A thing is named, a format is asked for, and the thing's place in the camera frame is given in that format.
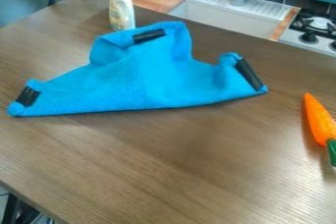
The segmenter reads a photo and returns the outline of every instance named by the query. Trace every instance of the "black clip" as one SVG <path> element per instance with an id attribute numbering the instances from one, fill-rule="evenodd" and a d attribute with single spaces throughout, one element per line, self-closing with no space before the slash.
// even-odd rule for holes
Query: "black clip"
<path id="1" fill-rule="evenodd" d="M 245 59 L 239 61 L 235 65 L 235 68 L 246 79 L 246 81 L 248 81 L 255 91 L 259 91 L 263 87 L 262 81 L 256 76 L 255 72 Z"/>
<path id="2" fill-rule="evenodd" d="M 135 41 L 135 44 L 143 43 L 152 39 L 156 39 L 162 36 L 165 36 L 166 33 L 164 32 L 164 29 L 156 29 L 151 31 L 146 31 L 138 34 L 133 35 L 133 40 Z"/>
<path id="3" fill-rule="evenodd" d="M 33 105 L 39 95 L 40 91 L 36 91 L 31 87 L 26 86 L 16 101 L 21 103 L 25 107 L 30 107 Z"/>

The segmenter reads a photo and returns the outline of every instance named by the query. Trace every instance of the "orange carrot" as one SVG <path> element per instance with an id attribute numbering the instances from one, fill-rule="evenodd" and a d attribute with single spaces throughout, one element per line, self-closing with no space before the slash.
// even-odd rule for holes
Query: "orange carrot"
<path id="1" fill-rule="evenodd" d="M 335 121 L 323 105 L 307 92 L 305 93 L 305 107 L 315 141 L 326 146 L 329 139 L 336 139 Z"/>

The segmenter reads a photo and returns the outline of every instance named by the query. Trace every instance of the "blue cloth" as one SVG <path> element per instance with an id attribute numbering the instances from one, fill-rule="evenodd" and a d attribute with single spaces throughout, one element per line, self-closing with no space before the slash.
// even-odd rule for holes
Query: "blue cloth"
<path id="1" fill-rule="evenodd" d="M 166 35 L 135 44 L 133 35 L 163 28 Z M 192 40 L 180 22 L 99 36 L 89 64 L 46 83 L 30 80 L 40 95 L 30 107 L 14 101 L 12 116 L 42 116 L 119 110 L 175 108 L 215 103 L 267 92 L 255 91 L 234 67 L 236 53 L 219 65 L 192 58 Z"/>

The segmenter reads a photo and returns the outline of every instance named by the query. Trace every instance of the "wooden table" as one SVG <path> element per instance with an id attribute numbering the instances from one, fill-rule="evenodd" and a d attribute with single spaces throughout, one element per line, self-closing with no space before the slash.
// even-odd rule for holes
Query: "wooden table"
<path id="1" fill-rule="evenodd" d="M 302 110 L 336 115 L 336 59 L 186 22 L 194 55 L 245 56 L 266 95 L 173 110 L 11 118 L 28 78 L 83 65 L 108 0 L 65 0 L 0 30 L 0 179 L 61 223 L 336 223 L 336 176 Z M 136 9 L 138 26 L 167 15 Z"/>

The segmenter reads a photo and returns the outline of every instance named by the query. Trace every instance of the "white bottle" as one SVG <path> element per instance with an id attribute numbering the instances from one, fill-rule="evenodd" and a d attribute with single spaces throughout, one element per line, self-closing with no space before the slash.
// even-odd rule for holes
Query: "white bottle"
<path id="1" fill-rule="evenodd" d="M 110 25 L 114 30 L 136 28 L 132 0 L 110 0 Z"/>

